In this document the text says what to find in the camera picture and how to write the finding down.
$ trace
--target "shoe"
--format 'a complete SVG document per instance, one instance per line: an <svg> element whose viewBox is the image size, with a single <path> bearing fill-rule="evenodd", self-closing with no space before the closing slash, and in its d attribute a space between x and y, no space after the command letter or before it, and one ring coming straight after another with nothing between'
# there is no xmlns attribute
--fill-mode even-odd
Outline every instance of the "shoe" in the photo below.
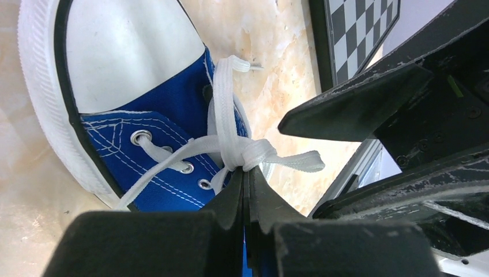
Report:
<svg viewBox="0 0 489 277"><path fill-rule="evenodd" d="M112 208L196 211L238 166L324 168L316 151L280 158L250 138L232 74L260 67L215 67L176 0L23 0L18 43L49 143Z"/></svg>

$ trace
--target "green mark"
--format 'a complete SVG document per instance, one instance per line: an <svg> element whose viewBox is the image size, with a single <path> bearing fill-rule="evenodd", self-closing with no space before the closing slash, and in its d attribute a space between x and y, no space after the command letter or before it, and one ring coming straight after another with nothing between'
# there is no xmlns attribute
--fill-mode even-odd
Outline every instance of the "green mark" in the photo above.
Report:
<svg viewBox="0 0 489 277"><path fill-rule="evenodd" d="M455 94L457 95L458 98L464 97L464 95L462 94L462 91L458 87L457 83L455 83L455 79L452 77L452 75L448 75L447 81L450 84L450 86L452 87L453 92L455 92Z"/></svg>

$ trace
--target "beige tabletop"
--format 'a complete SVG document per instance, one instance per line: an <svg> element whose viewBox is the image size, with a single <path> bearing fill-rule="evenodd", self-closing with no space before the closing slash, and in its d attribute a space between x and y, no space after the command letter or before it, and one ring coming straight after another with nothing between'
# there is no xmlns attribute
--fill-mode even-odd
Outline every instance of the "beige tabletop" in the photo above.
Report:
<svg viewBox="0 0 489 277"><path fill-rule="evenodd" d="M73 218L107 207L75 182L37 122L18 58L19 3L0 0L0 276L39 276ZM270 182L307 215L358 147L283 136L277 130L288 110L319 92L308 1L182 3L214 59L235 54L265 68L235 73L235 92L253 137L269 139L280 155L311 149L321 153L326 164L322 172L278 167Z"/></svg>

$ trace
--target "checkerboard pattern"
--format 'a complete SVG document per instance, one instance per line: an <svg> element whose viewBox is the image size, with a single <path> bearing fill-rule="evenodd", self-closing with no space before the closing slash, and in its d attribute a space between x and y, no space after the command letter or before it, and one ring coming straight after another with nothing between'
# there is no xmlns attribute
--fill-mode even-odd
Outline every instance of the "checkerboard pattern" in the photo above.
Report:
<svg viewBox="0 0 489 277"><path fill-rule="evenodd" d="M400 0L325 0L335 84L355 75L398 16Z"/></svg>

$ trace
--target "metal eyelet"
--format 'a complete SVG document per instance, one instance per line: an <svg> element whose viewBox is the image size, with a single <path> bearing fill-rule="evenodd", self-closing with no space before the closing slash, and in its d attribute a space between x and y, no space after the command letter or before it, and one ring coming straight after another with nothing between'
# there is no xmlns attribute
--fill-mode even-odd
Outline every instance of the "metal eyelet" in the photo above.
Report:
<svg viewBox="0 0 489 277"><path fill-rule="evenodd" d="M199 188L201 189L205 189L205 190L210 190L212 189L212 187L210 186L210 182L206 179L200 179L198 182L197 182L197 185L199 186Z"/></svg>
<svg viewBox="0 0 489 277"><path fill-rule="evenodd" d="M138 139L141 137L141 136L145 136L148 138L148 140L151 141L151 139L153 138L153 135L151 134L150 131L148 130L137 130L136 132L134 132L132 135L131 135L131 143L133 143L134 145L136 146L139 146L139 142L138 142Z"/></svg>
<svg viewBox="0 0 489 277"><path fill-rule="evenodd" d="M162 148L170 153L173 153L173 148L171 148L170 146L162 146Z"/></svg>
<svg viewBox="0 0 489 277"><path fill-rule="evenodd" d="M189 162L184 162L187 164L187 168L186 169L182 169L180 170L180 173L182 174L190 174L192 172L194 172L194 165L189 163Z"/></svg>

